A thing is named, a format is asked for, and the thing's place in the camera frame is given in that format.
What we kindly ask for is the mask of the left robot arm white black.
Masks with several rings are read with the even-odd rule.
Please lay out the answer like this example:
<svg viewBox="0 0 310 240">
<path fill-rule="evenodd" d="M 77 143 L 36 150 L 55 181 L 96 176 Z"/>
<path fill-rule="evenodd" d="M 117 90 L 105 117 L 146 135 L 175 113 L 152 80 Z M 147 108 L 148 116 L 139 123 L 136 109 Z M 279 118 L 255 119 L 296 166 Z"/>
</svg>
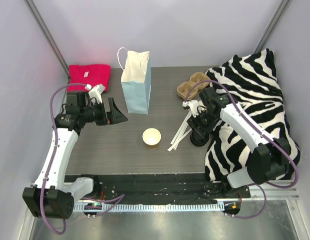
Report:
<svg viewBox="0 0 310 240">
<path fill-rule="evenodd" d="M 54 117 L 56 130 L 42 171 L 34 185 L 23 191 L 23 200 L 34 217 L 40 218 L 44 213 L 47 218 L 66 220 L 83 197 L 100 197 L 102 187 L 97 176 L 82 174 L 69 185 L 64 184 L 64 179 L 71 152 L 87 123 L 106 126 L 128 120 L 113 98 L 108 102 L 110 110 L 105 111 L 104 104 L 87 92 L 67 93 L 64 111 Z"/>
</svg>

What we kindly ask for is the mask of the brown paper coffee cup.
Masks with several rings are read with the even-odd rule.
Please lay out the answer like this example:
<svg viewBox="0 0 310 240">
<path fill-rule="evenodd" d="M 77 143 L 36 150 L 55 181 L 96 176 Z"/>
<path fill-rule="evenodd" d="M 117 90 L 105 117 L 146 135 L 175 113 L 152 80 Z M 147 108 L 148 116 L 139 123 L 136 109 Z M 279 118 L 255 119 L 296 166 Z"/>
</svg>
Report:
<svg viewBox="0 0 310 240">
<path fill-rule="evenodd" d="M 161 133 L 156 128 L 148 128 L 144 130 L 142 140 L 149 149 L 155 149 L 161 141 Z"/>
</svg>

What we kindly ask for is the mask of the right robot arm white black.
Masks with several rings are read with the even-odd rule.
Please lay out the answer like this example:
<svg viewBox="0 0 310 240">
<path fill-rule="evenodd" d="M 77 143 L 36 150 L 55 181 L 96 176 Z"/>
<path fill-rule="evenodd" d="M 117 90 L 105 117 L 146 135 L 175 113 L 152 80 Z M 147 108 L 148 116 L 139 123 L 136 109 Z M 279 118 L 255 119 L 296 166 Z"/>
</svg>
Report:
<svg viewBox="0 0 310 240">
<path fill-rule="evenodd" d="M 218 95 L 213 88 L 205 88 L 199 97 L 200 101 L 190 100 L 182 104 L 191 112 L 187 123 L 192 129 L 192 143 L 196 146 L 207 143 L 214 125 L 222 120 L 250 149 L 246 166 L 222 178 L 220 190 L 225 197 L 233 197 L 241 187 L 260 185 L 288 172 L 288 140 L 275 138 L 263 130 L 229 92 Z"/>
</svg>

